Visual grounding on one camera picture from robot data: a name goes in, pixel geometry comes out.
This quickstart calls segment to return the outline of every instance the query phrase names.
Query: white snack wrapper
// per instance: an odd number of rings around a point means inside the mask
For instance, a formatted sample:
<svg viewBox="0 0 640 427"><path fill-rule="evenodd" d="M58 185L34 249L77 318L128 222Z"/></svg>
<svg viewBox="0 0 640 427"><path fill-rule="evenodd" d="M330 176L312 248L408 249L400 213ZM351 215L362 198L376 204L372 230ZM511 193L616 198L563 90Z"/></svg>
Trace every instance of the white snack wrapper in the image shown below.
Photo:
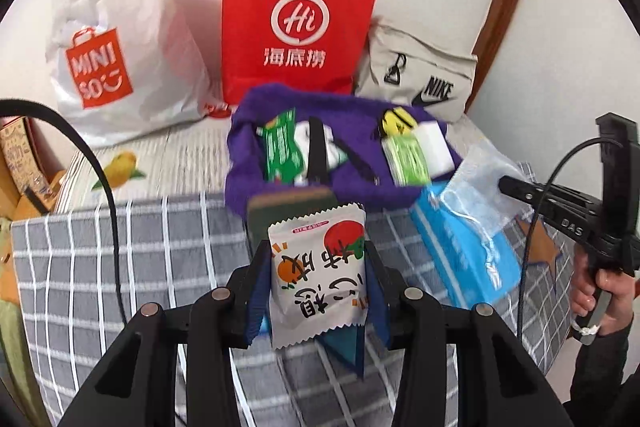
<svg viewBox="0 0 640 427"><path fill-rule="evenodd" d="M269 227L273 347L364 325L366 214L351 203Z"/></svg>

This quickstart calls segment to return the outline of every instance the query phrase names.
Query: purple cloth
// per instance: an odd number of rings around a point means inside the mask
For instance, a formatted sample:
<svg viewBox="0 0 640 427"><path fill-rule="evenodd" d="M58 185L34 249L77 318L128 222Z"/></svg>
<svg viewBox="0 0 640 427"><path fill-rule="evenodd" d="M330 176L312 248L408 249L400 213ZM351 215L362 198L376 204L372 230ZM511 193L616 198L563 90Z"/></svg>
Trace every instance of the purple cloth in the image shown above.
<svg viewBox="0 0 640 427"><path fill-rule="evenodd" d="M318 117L331 127L334 137L351 147L380 178L380 185L364 180L349 162L330 172L330 187L341 203L362 203L367 210L406 208L420 195L421 187L396 187L391 177L380 140L372 137L378 121L387 109L398 104L355 96L310 93L290 89L282 84L266 84L249 91L232 117L227 145L231 170L226 177L225 203L236 214L246 217L250 198L264 192L291 190L290 185L270 183L264 179L265 154L262 139L255 128L265 125L280 113L295 107L296 121ZM405 107L416 121L434 118L421 108ZM438 122L446 135L447 124ZM453 161L460 156L449 146ZM448 179L452 174L437 180Z"/></svg>

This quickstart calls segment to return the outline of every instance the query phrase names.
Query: blue wet wipes pack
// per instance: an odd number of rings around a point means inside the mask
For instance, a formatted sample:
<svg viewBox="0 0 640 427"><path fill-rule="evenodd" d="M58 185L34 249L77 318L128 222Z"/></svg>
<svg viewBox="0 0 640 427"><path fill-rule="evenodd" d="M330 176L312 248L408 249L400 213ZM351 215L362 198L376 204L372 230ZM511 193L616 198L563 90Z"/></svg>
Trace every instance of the blue wet wipes pack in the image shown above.
<svg viewBox="0 0 640 427"><path fill-rule="evenodd" d="M516 254L502 232L483 245L463 218L449 212L439 198L446 185L425 188L411 208L412 219L453 304L470 309L494 303L520 281Z"/></svg>

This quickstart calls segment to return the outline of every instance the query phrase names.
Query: plaid tablecloth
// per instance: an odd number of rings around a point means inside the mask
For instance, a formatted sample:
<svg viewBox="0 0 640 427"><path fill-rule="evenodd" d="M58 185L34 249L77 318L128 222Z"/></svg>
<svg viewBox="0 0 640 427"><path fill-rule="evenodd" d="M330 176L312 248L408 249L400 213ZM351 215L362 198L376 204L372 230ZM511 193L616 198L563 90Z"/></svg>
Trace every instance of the plaid tablecloth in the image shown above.
<svg viewBox="0 0 640 427"><path fill-rule="evenodd" d="M118 208L120 267L125 308L145 302L164 308L192 303L224 285L248 263L240 219L221 194L177 196ZM367 232L383 261L409 284L449 303L431 256L407 210L369 214ZM13 226L20 301L36 378L54 425L122 324L113 283L113 253L105 208L54 214ZM519 255L524 235L506 229ZM548 371L569 327L567 288L572 261L560 235L556 291L546 266L527 279L524 344ZM515 330L517 289L496 309ZM458 383L454 350L447 361L447 427L457 423ZM366 335L366 368L360 381L307 342L275 351L267 337L246 351L233 350L232 369L242 423L253 426L388 426L398 396L402 352L387 351L372 330ZM186 355L178 352L176 408L184 416Z"/></svg>

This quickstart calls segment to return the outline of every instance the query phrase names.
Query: white circle logo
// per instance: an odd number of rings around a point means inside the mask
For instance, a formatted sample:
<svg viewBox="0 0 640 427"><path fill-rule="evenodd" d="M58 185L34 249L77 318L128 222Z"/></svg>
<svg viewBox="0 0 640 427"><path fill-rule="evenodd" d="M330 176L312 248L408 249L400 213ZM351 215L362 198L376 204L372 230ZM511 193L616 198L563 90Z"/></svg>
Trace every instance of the white circle logo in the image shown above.
<svg viewBox="0 0 640 427"><path fill-rule="evenodd" d="M306 46L329 27L329 9L323 0L279 0L271 12L271 29L285 44Z"/></svg>

